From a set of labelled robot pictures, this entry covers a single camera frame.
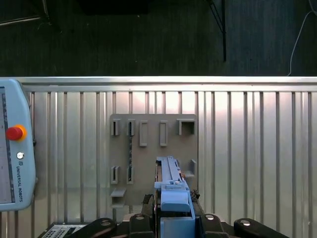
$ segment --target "corrugated metal panel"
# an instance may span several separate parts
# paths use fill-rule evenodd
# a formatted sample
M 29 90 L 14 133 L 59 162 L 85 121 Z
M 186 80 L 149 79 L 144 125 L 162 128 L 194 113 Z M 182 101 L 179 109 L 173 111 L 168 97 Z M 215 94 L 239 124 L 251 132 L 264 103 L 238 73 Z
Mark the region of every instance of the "corrugated metal panel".
M 32 238 L 54 221 L 112 216 L 113 113 L 196 114 L 205 211 L 231 223 L 254 218 L 293 238 L 317 237 L 317 79 L 269 79 L 20 79 L 32 92 L 39 181 L 32 206 L 1 213 L 0 237 Z

